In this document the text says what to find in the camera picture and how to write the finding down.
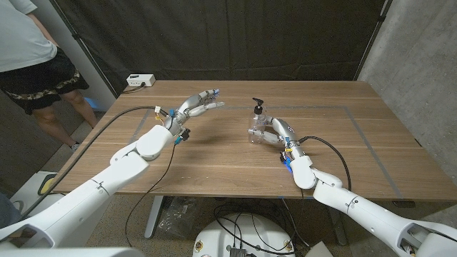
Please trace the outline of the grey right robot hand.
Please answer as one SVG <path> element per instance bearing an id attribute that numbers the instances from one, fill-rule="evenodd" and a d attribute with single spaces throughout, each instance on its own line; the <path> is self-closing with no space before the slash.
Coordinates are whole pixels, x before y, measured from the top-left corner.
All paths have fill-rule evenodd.
<path id="1" fill-rule="evenodd" d="M 299 146 L 295 131 L 284 120 L 256 114 L 252 121 L 251 127 L 247 130 L 251 143 L 281 144 L 293 160 L 305 155 Z"/>

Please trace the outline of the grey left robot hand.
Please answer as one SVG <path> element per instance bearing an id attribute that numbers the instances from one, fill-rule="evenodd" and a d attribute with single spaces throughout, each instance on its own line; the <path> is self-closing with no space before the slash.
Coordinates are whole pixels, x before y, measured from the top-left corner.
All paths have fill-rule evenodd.
<path id="1" fill-rule="evenodd" d="M 219 89 L 209 89 L 187 98 L 170 116 L 165 120 L 164 126 L 173 136 L 184 129 L 184 124 L 192 117 L 197 117 L 210 109 L 223 106 L 224 102 L 215 102 L 219 95 Z"/>

